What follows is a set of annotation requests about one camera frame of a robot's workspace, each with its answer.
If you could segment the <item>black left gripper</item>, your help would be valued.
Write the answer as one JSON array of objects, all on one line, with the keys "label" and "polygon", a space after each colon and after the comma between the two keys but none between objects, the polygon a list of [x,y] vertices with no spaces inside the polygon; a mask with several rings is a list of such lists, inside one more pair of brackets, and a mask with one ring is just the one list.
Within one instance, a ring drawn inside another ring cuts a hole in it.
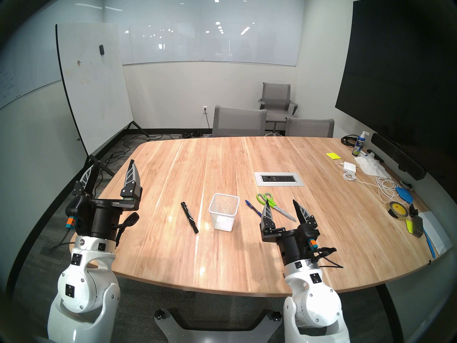
[{"label": "black left gripper", "polygon": [[[94,189],[100,172],[101,164],[91,165],[76,181],[73,195],[94,197]],[[131,227],[139,220],[134,212],[119,223],[123,212],[139,209],[143,188],[140,186],[139,171],[133,159],[127,168],[124,187],[120,193],[122,199],[92,199],[77,197],[77,235],[80,237],[95,237],[105,240],[115,240],[117,230]]]}]

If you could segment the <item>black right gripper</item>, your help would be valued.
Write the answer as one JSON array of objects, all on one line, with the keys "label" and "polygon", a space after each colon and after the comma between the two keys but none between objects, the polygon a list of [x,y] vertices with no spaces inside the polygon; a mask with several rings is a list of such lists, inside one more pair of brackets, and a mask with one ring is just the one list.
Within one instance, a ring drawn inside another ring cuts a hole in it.
[{"label": "black right gripper", "polygon": [[316,263],[317,260],[313,260],[317,250],[315,241],[320,235],[317,223],[314,216],[310,215],[295,199],[293,204],[299,226],[297,229],[286,230],[284,227],[276,228],[271,207],[268,201],[266,202],[260,222],[261,239],[263,242],[274,242],[279,246],[284,266],[306,259],[311,259],[312,263]]}]

